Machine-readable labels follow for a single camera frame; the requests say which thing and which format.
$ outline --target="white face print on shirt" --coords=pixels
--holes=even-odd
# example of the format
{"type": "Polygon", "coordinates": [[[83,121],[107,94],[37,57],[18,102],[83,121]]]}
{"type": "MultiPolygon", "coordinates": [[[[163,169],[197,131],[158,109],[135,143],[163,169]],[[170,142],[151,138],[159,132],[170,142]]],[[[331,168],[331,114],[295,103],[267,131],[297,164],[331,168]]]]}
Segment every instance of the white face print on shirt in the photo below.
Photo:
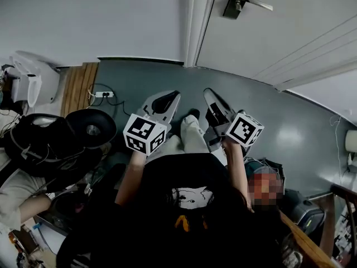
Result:
{"type": "Polygon", "coordinates": [[[185,209],[195,209],[195,208],[203,208],[207,206],[208,201],[212,197],[212,192],[210,190],[206,190],[206,186],[197,189],[191,188],[179,188],[179,189],[172,189],[172,196],[173,199],[179,199],[179,206],[180,208],[185,209]]]}

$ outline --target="gray floor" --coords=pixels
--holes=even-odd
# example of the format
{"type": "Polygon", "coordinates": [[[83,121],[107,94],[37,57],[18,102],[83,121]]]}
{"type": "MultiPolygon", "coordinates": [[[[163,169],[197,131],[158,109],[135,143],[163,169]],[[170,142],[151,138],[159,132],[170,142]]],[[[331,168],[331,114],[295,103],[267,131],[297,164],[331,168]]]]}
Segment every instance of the gray floor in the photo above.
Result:
{"type": "MultiPolygon", "coordinates": [[[[175,119],[180,119],[190,108],[197,108],[201,111],[200,124],[204,130],[208,123],[204,118],[207,106],[202,92],[211,87],[233,108],[245,109],[265,126],[250,156],[266,157],[283,164],[287,188],[313,195],[327,191],[332,181],[340,183],[335,127],[330,126],[330,118],[334,115],[299,97],[215,70],[184,69],[178,65],[141,61],[101,61],[96,82],[112,87],[119,100],[126,101],[128,113],[134,113],[152,94],[179,90],[181,103],[175,119]]],[[[107,89],[96,85],[94,91],[99,90],[107,89]]],[[[111,115],[114,111],[105,102],[98,108],[111,115]]],[[[127,119],[120,106],[115,117],[119,131],[127,119]]],[[[337,131],[341,173],[346,169],[344,137],[346,130],[353,128],[355,126],[341,119],[337,131]]],[[[349,186],[353,178],[354,174],[346,173],[345,185],[349,186]]]]}

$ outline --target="white wall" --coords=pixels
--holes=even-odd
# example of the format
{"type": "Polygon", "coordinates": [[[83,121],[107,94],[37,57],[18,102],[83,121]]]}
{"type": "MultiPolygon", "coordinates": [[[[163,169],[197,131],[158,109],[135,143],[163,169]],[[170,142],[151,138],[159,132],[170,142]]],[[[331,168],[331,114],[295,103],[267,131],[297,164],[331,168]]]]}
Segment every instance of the white wall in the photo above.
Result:
{"type": "Polygon", "coordinates": [[[300,85],[289,91],[310,99],[357,125],[357,70],[300,85]]]}
{"type": "Polygon", "coordinates": [[[96,57],[184,60],[186,0],[0,0],[0,60],[29,51],[62,65],[96,57]]]}

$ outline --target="person's left arm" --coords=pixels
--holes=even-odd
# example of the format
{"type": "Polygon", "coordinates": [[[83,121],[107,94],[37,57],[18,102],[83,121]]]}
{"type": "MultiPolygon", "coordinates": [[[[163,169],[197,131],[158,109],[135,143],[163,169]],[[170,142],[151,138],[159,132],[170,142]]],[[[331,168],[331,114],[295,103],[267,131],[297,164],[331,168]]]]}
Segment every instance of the person's left arm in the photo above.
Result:
{"type": "Polygon", "coordinates": [[[146,155],[134,151],[128,169],[119,187],[115,203],[125,206],[135,197],[143,176],[146,155]]]}

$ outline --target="person's arm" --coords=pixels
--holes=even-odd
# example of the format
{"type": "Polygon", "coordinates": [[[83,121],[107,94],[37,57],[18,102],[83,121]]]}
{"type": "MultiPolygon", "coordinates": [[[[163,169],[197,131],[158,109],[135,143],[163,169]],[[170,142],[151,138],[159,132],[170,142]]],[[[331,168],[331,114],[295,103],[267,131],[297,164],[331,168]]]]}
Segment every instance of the person's arm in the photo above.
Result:
{"type": "Polygon", "coordinates": [[[223,141],[222,146],[227,156],[230,182],[233,187],[243,194],[247,200],[247,205],[250,208],[248,181],[247,175],[245,174],[242,148],[240,147],[240,144],[228,137],[223,141]]]}
{"type": "Polygon", "coordinates": [[[143,176],[146,155],[134,151],[122,183],[120,184],[115,203],[125,206],[136,195],[143,176]]]}

